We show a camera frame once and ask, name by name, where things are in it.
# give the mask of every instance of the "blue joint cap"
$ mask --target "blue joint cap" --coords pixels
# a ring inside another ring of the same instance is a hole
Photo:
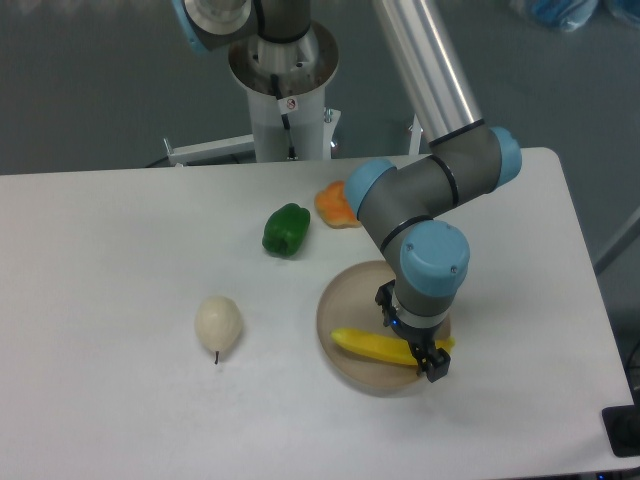
[[[176,11],[176,16],[178,17],[178,21],[180,21],[182,31],[189,40],[191,49],[196,53],[207,53],[207,48],[202,44],[202,42],[196,35],[196,32],[193,30],[191,23],[189,23],[187,12],[184,9],[183,0],[171,0],[171,3],[173,3],[173,8]]]
[[[386,158],[375,158],[359,166],[347,179],[344,186],[344,195],[347,197],[349,206],[356,214],[356,217],[359,216],[360,205],[362,205],[367,192],[371,190],[373,184],[383,173],[392,168],[395,169],[396,167]]]
[[[536,0],[527,2],[527,11],[542,25],[560,30],[575,30],[591,17],[598,0]]]
[[[511,136],[509,130],[502,127],[493,127],[491,131],[498,138],[500,143],[500,154],[502,155],[502,166],[500,167],[500,178],[496,188],[501,187],[518,176],[522,168],[522,151],[518,141]]]
[[[423,295],[449,297],[467,276],[470,256],[469,243],[460,230],[430,220],[413,227],[402,242],[400,267]]]

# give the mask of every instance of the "aluminum tube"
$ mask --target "aluminum tube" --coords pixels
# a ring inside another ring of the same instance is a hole
[[[373,3],[427,140],[481,120],[434,0]]]

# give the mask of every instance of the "gray floor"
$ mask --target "gray floor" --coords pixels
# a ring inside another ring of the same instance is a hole
[[[168,1],[97,13],[87,0],[72,15],[15,3],[0,2],[0,174],[137,168],[164,155],[164,136],[180,146],[249,133],[226,52],[192,54]],[[438,3],[488,123],[560,155],[594,256],[640,205],[640,29],[604,8],[561,34],[507,0]],[[341,51],[327,91],[344,112],[339,155],[406,152],[412,109],[369,1],[313,6]],[[640,339],[640,242],[600,285],[624,357]]]

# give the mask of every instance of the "white table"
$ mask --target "white table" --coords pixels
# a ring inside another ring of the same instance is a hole
[[[631,398],[560,164],[524,153],[518,179],[444,216],[472,250],[449,375],[387,395],[346,382],[315,333],[334,276],[381,258],[363,229],[313,211],[362,160],[0,178],[0,478],[638,466],[613,456],[600,417]],[[295,260],[260,245],[287,202],[313,212]],[[193,329],[211,294],[245,319],[218,366]]]

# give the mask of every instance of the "blue object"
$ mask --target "blue object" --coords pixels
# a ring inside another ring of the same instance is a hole
[[[184,5],[182,0],[171,0],[173,3],[173,8],[176,11],[176,16],[180,21],[180,26],[182,27],[182,31],[187,36],[189,40],[189,45],[191,45],[191,49],[196,53],[207,53],[207,48],[202,44],[196,32],[193,30],[191,23],[189,23],[189,19],[187,18],[187,12],[184,10]]]
[[[375,158],[361,165],[351,174],[345,183],[344,195],[347,197],[351,210],[356,214],[356,218],[367,192],[371,190],[373,184],[383,173],[392,168],[396,167],[386,158]]]
[[[500,143],[500,153],[502,155],[502,166],[500,167],[500,177],[496,188],[501,187],[518,176],[522,168],[522,151],[518,141],[511,136],[509,130],[502,127],[493,127],[491,131],[498,138]]]
[[[416,225],[402,242],[400,267],[409,283],[429,297],[455,295],[467,276],[469,243],[439,220]]]
[[[640,2],[638,0],[607,0],[609,11],[618,20],[640,28]]]
[[[573,31],[583,26],[599,0],[511,0],[522,16],[548,28]]]

